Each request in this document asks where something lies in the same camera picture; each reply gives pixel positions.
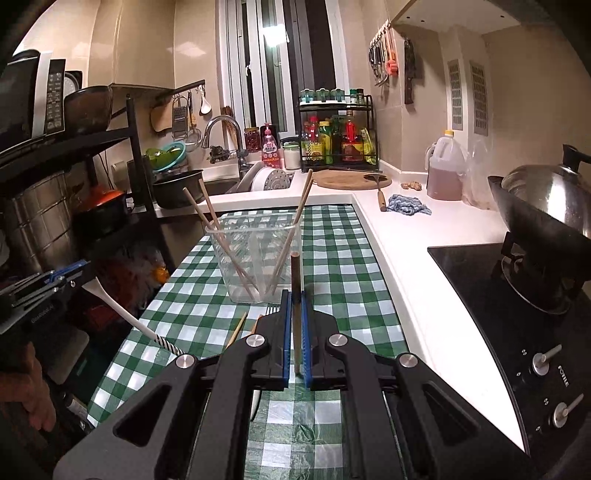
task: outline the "microwave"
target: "microwave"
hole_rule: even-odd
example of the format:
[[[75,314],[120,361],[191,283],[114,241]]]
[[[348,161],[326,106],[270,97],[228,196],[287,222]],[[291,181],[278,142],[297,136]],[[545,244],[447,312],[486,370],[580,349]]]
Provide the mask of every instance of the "microwave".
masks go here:
[[[65,59],[25,50],[0,76],[0,156],[64,131]]]

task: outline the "ventilation grille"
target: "ventilation grille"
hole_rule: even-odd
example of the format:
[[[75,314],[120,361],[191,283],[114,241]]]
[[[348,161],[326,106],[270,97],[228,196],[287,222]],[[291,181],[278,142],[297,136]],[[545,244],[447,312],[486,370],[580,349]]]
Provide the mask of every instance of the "ventilation grille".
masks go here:
[[[447,67],[449,68],[449,83],[452,91],[452,130],[464,130],[460,64],[457,60],[452,60],[448,62]]]
[[[470,62],[472,70],[472,92],[474,93],[474,133],[488,136],[488,101],[486,100],[486,78],[484,68]]]

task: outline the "pot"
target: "pot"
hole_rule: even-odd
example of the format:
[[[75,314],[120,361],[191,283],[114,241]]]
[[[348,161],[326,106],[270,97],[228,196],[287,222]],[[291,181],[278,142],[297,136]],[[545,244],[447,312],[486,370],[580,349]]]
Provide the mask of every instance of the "pot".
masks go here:
[[[115,232],[127,223],[129,210],[120,190],[93,187],[90,195],[77,208],[73,217],[76,235],[95,240]]]
[[[562,165],[488,177],[499,212],[528,255],[565,277],[591,280],[591,187],[578,173],[591,157],[564,145]]]
[[[199,180],[203,178],[203,170],[192,170],[178,173],[164,180],[154,182],[154,198],[160,208],[175,209],[188,207],[191,202],[185,197],[183,188],[187,187],[197,203],[203,200]]]
[[[38,181],[23,192],[6,200],[4,215],[9,229],[28,223],[68,197],[62,171]]]
[[[43,273],[76,260],[72,214],[63,172],[30,186],[4,204],[11,245],[28,273]]]

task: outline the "induction cooktop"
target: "induction cooktop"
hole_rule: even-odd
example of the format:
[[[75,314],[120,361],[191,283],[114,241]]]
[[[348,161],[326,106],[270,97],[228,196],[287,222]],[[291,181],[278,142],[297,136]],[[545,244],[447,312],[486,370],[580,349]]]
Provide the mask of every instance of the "induction cooktop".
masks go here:
[[[484,337],[543,478],[591,478],[591,301],[580,291],[563,314],[535,308],[503,275],[501,248],[427,250]]]

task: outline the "wok handle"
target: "wok handle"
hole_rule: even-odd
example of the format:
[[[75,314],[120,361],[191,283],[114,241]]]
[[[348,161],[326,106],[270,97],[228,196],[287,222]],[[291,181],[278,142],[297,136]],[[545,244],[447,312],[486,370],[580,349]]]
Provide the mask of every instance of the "wok handle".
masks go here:
[[[564,144],[562,146],[564,156],[562,159],[562,165],[567,167],[568,169],[572,170],[575,173],[579,172],[579,164],[583,161],[585,163],[591,164],[591,156],[586,155],[572,145]]]

